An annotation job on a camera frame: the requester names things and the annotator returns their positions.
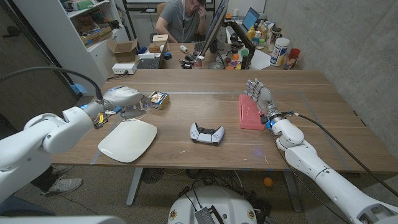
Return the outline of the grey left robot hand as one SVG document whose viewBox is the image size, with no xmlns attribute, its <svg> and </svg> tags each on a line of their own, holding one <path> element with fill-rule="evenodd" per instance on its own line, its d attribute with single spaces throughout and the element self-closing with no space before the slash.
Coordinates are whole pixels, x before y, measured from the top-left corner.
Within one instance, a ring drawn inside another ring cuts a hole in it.
<svg viewBox="0 0 398 224">
<path fill-rule="evenodd" d="M 112 109 L 121 107 L 120 115 L 124 119 L 139 119 L 147 114 L 150 104 L 147 96 L 128 86 L 117 86 L 103 94 L 103 98 L 112 105 Z"/>
</svg>

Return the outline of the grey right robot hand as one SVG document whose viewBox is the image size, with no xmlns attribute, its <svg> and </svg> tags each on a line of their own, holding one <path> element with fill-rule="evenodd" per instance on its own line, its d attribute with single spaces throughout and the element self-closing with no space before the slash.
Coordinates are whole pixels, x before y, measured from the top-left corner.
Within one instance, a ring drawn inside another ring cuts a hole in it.
<svg viewBox="0 0 398 224">
<path fill-rule="evenodd" d="M 249 96 L 258 110 L 265 116 L 267 121 L 276 123 L 282 119 L 282 113 L 277 109 L 274 98 L 266 86 L 257 78 L 246 82 L 247 90 L 244 93 Z"/>
</svg>

